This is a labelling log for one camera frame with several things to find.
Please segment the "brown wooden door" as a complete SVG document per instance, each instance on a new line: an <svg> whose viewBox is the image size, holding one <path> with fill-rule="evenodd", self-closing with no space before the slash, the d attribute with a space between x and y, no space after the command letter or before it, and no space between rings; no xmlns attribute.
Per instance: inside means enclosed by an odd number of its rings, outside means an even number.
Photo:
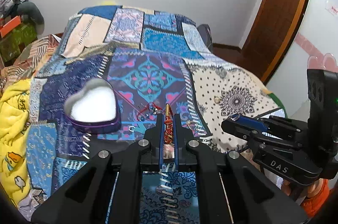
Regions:
<svg viewBox="0 0 338 224"><path fill-rule="evenodd" d="M305 0L262 0L242 48L247 70L267 83L285 56Z"/></svg>

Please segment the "purple heart-shaped tin box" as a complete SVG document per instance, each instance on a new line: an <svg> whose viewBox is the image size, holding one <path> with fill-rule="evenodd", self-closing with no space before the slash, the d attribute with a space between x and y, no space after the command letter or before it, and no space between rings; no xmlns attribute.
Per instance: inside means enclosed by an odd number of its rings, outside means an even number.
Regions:
<svg viewBox="0 0 338 224"><path fill-rule="evenodd" d="M107 134L121 127L121 113L113 86L102 78L92 78L63 106L64 114L80 132Z"/></svg>

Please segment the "yellow duck blanket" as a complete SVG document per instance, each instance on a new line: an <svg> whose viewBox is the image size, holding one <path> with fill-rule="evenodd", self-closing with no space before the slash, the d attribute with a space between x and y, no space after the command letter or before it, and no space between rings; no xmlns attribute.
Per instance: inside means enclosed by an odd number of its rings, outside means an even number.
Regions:
<svg viewBox="0 0 338 224"><path fill-rule="evenodd" d="M30 191L26 160L30 83L19 80L1 97L1 185L15 207Z"/></svg>

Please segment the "green patterned storage box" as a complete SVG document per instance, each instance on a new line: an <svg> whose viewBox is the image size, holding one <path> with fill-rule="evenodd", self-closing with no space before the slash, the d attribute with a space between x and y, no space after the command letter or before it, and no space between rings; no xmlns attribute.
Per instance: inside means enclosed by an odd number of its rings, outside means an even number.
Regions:
<svg viewBox="0 0 338 224"><path fill-rule="evenodd" d="M37 39L37 32L32 23L22 23L4 38L1 38L1 57L5 65L12 64L23 50Z"/></svg>

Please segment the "orange box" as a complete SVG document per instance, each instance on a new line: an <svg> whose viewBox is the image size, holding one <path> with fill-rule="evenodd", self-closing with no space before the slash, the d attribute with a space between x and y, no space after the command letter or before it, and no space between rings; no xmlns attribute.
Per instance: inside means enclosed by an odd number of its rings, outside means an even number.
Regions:
<svg viewBox="0 0 338 224"><path fill-rule="evenodd" d="M9 32L11 32L14 28L21 24L20 16L15 16L13 19L8 21L6 24L1 27L1 37L3 38Z"/></svg>

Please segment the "white wardrobe with hearts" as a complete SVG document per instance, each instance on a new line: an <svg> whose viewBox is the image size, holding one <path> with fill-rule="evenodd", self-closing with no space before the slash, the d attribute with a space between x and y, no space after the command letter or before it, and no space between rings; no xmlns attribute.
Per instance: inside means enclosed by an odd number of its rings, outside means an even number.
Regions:
<svg viewBox="0 0 338 224"><path fill-rule="evenodd" d="M309 0L282 63L267 84L293 119L309 116L307 69L337 72L337 0Z"/></svg>

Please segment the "dark blue bag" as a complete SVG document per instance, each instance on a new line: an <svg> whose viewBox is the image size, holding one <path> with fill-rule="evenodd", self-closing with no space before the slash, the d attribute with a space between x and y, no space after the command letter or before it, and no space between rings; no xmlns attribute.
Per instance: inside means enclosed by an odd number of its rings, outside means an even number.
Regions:
<svg viewBox="0 0 338 224"><path fill-rule="evenodd" d="M210 52L213 52L213 39L211 36L211 29L208 24L201 24L197 27L197 30L202 37L204 44L207 46Z"/></svg>

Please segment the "striped patchwork quilt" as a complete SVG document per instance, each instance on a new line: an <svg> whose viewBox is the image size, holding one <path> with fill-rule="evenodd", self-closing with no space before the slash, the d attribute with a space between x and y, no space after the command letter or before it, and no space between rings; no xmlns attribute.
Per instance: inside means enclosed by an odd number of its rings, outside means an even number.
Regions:
<svg viewBox="0 0 338 224"><path fill-rule="evenodd" d="M38 39L26 47L10 66L1 69L1 95L13 83L31 78L51 58L61 38L50 34Z"/></svg>

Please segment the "blue patchwork bedspread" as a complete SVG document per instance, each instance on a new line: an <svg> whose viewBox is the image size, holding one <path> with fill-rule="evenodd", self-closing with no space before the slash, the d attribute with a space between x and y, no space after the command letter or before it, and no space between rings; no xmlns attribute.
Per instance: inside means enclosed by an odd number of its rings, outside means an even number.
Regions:
<svg viewBox="0 0 338 224"><path fill-rule="evenodd" d="M64 114L65 100L95 77L116 92L116 132L82 133ZM212 150L244 155L246 142L221 129L226 117L286 115L254 74L210 52L194 21L183 15L95 6L71 16L59 46L31 81L30 192L19 212L31 219L100 150L118 152L141 140L166 106Z"/></svg>

